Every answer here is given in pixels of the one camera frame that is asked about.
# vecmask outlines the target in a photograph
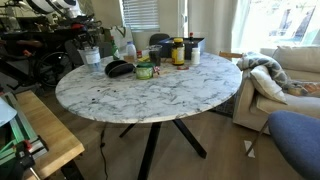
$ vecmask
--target cup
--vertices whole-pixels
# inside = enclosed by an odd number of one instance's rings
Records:
[[[78,51],[82,58],[83,64],[85,64],[91,72],[101,71],[99,47],[86,47],[84,50]]]
[[[161,65],[161,53],[162,46],[161,45],[152,45],[148,47],[150,61],[153,62],[156,66]]]

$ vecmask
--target chair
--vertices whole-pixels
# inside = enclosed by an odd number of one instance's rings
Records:
[[[229,53],[229,52],[219,52],[219,56],[231,60],[231,58],[242,58],[242,54],[239,53]]]
[[[68,40],[64,43],[64,47],[69,56],[70,61],[76,66],[83,65],[82,58],[78,52],[76,46],[73,44],[72,40]]]
[[[164,40],[164,39],[168,39],[170,38],[170,36],[168,34],[164,34],[164,33],[157,33],[157,34],[153,34],[150,37],[149,40],[149,45],[155,45],[157,44],[159,41]]]
[[[112,45],[110,42],[98,42],[97,46],[99,47],[101,58],[112,56]]]
[[[255,142],[267,126],[277,148],[293,169],[306,179],[320,179],[320,119],[275,111],[269,115]]]

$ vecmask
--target black pouch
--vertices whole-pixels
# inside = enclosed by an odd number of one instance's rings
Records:
[[[118,77],[123,74],[131,73],[134,65],[123,60],[112,61],[104,69],[105,74],[110,77]]]

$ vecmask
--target blue cushion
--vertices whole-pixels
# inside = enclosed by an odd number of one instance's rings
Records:
[[[304,178],[320,179],[320,119],[289,111],[269,115],[269,131],[287,162]]]

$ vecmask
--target window blind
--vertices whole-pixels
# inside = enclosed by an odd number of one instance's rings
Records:
[[[159,31],[158,0],[122,0],[123,19],[132,31]]]

